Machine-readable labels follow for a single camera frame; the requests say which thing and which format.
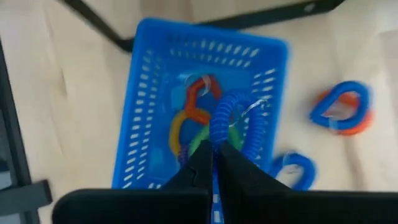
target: blue plastic basket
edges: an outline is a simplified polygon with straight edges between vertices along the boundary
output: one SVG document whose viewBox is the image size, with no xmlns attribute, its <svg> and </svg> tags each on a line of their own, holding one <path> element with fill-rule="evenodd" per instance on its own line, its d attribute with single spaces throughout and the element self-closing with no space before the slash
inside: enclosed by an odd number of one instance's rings
<svg viewBox="0 0 398 224">
<path fill-rule="evenodd" d="M 185 100 L 185 80 L 191 73 L 216 76 L 223 93 L 246 88 L 268 100 L 264 107 L 266 133 L 256 158 L 268 170 L 284 87 L 285 42 L 230 30 L 193 26 L 159 19 L 138 25 L 113 177 L 115 189 L 158 189 L 180 168 L 169 145 L 170 122 Z M 197 105 L 210 113 L 211 94 Z M 180 142 L 188 144 L 201 129 L 184 122 Z M 245 135 L 247 124 L 238 126 Z M 215 187 L 213 222 L 222 222 Z"/>
</svg>

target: wooden table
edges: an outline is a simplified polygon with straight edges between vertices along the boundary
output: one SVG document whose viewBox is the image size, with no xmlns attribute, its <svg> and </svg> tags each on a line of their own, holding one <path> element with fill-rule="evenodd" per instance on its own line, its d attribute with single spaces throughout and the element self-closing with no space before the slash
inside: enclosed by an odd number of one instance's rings
<svg viewBox="0 0 398 224">
<path fill-rule="evenodd" d="M 280 2 L 88 1 L 125 37 L 146 16 L 197 22 Z M 395 1 L 347 0 L 329 14 L 244 30 L 290 43 L 275 153 L 311 157 L 318 166 L 313 189 L 398 189 L 398 86 L 390 76 L 397 51 L 388 44 L 397 35 L 396 9 Z M 54 0 L 0 1 L 0 36 L 32 180 L 48 179 L 54 199 L 110 187 L 131 55 Z M 371 128 L 344 138 L 311 124 L 313 97 L 352 79 L 373 88 Z M 51 211 L 39 210 L 42 223 Z"/>
</svg>

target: light wood surface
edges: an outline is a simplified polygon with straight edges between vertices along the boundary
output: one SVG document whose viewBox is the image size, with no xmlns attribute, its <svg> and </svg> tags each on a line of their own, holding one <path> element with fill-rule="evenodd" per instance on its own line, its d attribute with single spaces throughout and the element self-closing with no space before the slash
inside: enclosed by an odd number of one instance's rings
<svg viewBox="0 0 398 224">
<path fill-rule="evenodd" d="M 198 22 L 292 2 L 87 0 L 124 37 L 146 16 Z M 244 30 L 291 46 L 275 154 L 311 157 L 313 189 L 398 190 L 397 9 L 395 0 L 347 0 L 329 14 Z M 48 179 L 55 200 L 110 187 L 131 56 L 54 0 L 0 0 L 0 37 L 33 181 Z M 373 88 L 371 128 L 343 138 L 311 124 L 313 97 L 351 79 Z M 39 210 L 42 223 L 51 211 Z"/>
</svg>

